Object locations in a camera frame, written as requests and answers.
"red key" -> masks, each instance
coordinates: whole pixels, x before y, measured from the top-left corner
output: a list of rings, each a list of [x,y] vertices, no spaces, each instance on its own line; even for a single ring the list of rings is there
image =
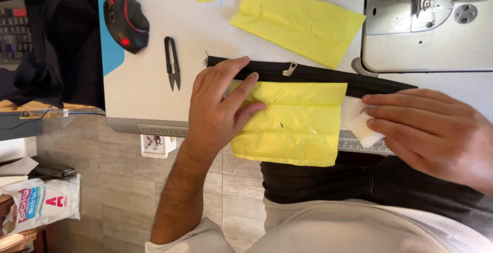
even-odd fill
[[[25,8],[15,9],[14,10],[14,16],[16,16],[16,17],[28,16],[28,13],[26,12],[26,9]]]

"hand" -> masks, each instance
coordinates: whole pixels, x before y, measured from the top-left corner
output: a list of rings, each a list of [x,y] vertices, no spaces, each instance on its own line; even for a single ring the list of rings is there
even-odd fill
[[[492,193],[493,125],[471,106],[427,89],[366,95],[363,102],[375,105],[364,110],[374,118],[368,127],[412,168]]]
[[[183,142],[188,155],[211,162],[242,129],[247,121],[267,106],[262,102],[250,103],[240,109],[244,99],[258,80],[258,73],[250,74],[226,99],[233,77],[248,63],[243,57],[226,60],[215,67],[202,70],[193,84],[190,100],[188,136]]]

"black thread snips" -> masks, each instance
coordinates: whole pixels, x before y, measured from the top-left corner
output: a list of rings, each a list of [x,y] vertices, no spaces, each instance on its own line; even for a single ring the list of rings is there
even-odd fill
[[[173,68],[171,66],[171,60],[169,59],[169,44],[171,43],[171,50],[173,51],[173,60],[175,72],[173,73]],[[176,54],[175,40],[172,37],[164,38],[164,50],[166,55],[166,71],[168,72],[169,84],[171,85],[171,91],[174,91],[174,86],[180,90],[180,66],[178,65],[178,55]]]

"white cable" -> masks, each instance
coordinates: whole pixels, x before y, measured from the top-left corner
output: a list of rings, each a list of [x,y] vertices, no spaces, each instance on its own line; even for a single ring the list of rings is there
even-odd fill
[[[49,111],[49,110],[52,110],[52,109],[54,109],[54,108],[55,108],[55,106],[54,106],[54,105],[52,105],[49,109],[38,109],[38,108],[35,108],[35,107],[33,107],[33,106],[29,106],[29,105],[26,105],[26,104],[24,104],[24,106],[26,106],[26,107],[28,107],[28,108],[31,108],[31,109],[35,109],[35,110],[40,110],[40,111]]]

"tiled floor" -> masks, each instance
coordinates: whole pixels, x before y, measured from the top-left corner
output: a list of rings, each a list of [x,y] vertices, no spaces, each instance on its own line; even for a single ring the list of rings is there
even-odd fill
[[[99,115],[80,114],[62,128],[44,119],[37,160],[81,174],[81,220],[50,226],[53,252],[144,252],[157,201],[176,150],[167,159],[140,155],[140,137],[119,134]],[[224,230],[242,253],[263,234],[265,210],[259,163],[238,159],[225,147],[204,185],[204,215]]]

